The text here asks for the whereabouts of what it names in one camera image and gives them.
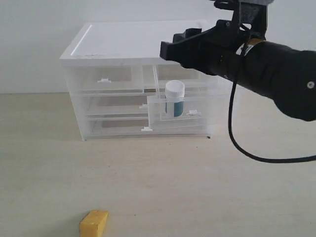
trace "yellow object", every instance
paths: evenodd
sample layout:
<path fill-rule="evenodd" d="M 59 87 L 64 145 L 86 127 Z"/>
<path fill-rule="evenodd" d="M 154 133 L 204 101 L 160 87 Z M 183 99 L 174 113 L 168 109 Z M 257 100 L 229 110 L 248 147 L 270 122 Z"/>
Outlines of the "yellow object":
<path fill-rule="evenodd" d="M 80 221 L 80 237 L 101 237 L 109 212 L 92 210 Z"/>

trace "table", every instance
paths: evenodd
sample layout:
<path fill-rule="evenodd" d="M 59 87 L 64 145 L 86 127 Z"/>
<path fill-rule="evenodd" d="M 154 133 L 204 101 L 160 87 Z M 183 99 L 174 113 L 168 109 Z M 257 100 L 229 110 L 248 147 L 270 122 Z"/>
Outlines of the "table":
<path fill-rule="evenodd" d="M 205 137 L 83 142 L 68 94 L 0 95 L 0 236 L 77 237 L 92 209 L 105 237 L 313 237 L 316 162 L 264 164 L 226 125 Z M 316 123 L 244 92 L 240 144 L 269 158 L 316 154 Z"/>

